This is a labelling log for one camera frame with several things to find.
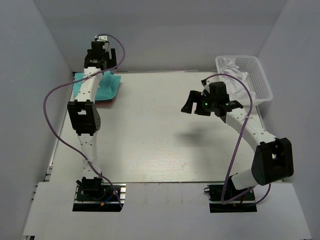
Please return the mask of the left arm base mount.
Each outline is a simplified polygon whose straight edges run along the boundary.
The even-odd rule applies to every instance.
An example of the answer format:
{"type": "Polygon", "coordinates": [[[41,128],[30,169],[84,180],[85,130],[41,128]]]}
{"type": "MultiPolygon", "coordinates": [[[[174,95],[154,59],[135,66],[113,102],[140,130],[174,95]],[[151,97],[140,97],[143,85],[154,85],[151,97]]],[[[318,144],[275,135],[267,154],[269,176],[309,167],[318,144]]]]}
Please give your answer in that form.
{"type": "Polygon", "coordinates": [[[125,203],[126,184],[110,185],[103,179],[94,177],[76,181],[73,212],[120,212],[125,203]]]}

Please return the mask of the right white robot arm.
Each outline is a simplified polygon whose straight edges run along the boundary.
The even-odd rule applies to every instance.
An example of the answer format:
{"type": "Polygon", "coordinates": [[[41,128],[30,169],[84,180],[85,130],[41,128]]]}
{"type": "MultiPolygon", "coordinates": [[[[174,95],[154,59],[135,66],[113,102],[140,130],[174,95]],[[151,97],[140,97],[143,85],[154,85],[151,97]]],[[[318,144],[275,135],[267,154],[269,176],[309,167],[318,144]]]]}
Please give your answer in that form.
{"type": "Polygon", "coordinates": [[[244,189],[291,177],[294,174],[292,143],[278,138],[249,118],[243,105],[230,100],[223,82],[210,83],[202,92],[190,91],[181,112],[200,116],[214,114],[238,132],[254,152],[251,167],[227,176],[226,195],[236,200],[244,189]]]}

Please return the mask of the teal polo shirt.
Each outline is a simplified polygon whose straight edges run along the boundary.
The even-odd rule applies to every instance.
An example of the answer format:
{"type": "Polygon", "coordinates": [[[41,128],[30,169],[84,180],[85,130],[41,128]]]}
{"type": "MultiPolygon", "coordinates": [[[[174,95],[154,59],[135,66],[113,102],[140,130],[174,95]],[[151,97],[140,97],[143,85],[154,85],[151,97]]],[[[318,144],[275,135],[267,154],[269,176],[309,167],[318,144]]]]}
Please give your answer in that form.
{"type": "MultiPolygon", "coordinates": [[[[78,81],[84,78],[83,72],[77,72],[74,75],[74,81],[78,81]]],[[[95,96],[95,102],[110,102],[116,96],[118,92],[118,88],[121,82],[120,75],[114,75],[110,73],[110,71],[106,71],[103,73],[103,78],[99,83],[99,87],[97,89],[97,93],[95,96]]],[[[73,85],[73,97],[75,98],[81,88],[83,82],[77,82],[73,85]]]]}

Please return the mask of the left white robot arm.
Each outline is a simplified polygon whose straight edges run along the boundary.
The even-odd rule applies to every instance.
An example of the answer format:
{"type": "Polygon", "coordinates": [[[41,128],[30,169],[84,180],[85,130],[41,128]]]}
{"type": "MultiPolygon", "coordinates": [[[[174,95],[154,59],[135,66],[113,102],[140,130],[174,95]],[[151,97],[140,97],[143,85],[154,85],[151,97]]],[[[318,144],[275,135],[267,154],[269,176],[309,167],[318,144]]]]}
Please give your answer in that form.
{"type": "Polygon", "coordinates": [[[101,169],[98,163],[97,134],[101,118],[95,106],[95,97],[103,78],[101,71],[117,65],[115,49],[109,50],[107,35],[97,35],[91,42],[84,59],[84,81],[73,101],[67,104],[72,128],[80,142],[83,160],[83,180],[99,179],[101,169]]]}

